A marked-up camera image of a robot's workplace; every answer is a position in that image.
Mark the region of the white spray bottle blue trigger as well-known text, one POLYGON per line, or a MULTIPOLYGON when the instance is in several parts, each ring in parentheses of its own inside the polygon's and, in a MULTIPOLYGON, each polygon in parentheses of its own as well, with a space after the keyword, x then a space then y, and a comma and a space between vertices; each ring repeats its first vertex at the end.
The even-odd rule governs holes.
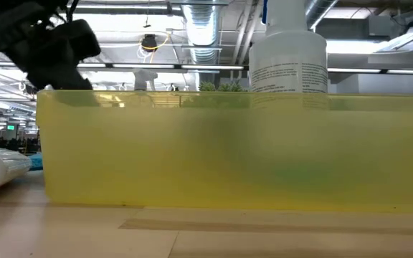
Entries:
POLYGON ((249 51, 251 105, 328 108, 326 40, 308 29, 305 0, 266 0, 265 37, 249 51))

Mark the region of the white ceiling air unit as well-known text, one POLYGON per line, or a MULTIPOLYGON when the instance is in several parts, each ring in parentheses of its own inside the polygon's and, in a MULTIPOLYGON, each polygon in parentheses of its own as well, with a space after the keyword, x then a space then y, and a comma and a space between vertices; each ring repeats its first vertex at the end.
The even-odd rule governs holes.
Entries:
POLYGON ((413 54, 413 17, 390 19, 396 30, 388 41, 378 43, 373 54, 413 54))

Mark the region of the linear ceiling light fixture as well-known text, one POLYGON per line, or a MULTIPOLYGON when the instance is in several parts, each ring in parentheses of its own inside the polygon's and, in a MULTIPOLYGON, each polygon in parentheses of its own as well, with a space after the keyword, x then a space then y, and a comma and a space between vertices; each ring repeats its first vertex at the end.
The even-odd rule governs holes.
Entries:
MULTIPOLYGON (((225 64, 151 64, 151 63, 79 63, 80 69, 150 69, 150 70, 194 70, 194 71, 247 71, 246 65, 225 64)), ((411 69, 366 69, 329 67, 328 72, 338 74, 385 74, 413 75, 411 69)))

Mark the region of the silver round ventilation duct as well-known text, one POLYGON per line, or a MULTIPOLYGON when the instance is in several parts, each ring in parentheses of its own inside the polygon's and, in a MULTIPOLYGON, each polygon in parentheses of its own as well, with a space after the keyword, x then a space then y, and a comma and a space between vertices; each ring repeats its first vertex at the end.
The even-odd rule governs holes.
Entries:
POLYGON ((309 30, 314 30, 324 16, 338 3, 338 0, 307 0, 305 19, 309 30))
POLYGON ((198 65, 216 64, 219 41, 220 6, 210 4, 183 5, 186 35, 191 60, 198 65))

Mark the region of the yellow cloth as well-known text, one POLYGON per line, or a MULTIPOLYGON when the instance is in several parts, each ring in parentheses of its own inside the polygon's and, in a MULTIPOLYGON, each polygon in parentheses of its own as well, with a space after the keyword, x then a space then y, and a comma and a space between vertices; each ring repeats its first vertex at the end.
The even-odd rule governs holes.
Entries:
POLYGON ((413 95, 43 90, 54 202, 413 212, 413 95))

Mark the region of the blue cellulose sponge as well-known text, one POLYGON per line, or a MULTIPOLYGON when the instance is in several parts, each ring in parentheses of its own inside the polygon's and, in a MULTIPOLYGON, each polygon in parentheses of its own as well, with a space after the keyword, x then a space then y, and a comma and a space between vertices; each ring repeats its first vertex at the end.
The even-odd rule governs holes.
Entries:
POLYGON ((43 169, 41 153, 30 155, 28 158, 31 161, 30 171, 38 171, 43 169))

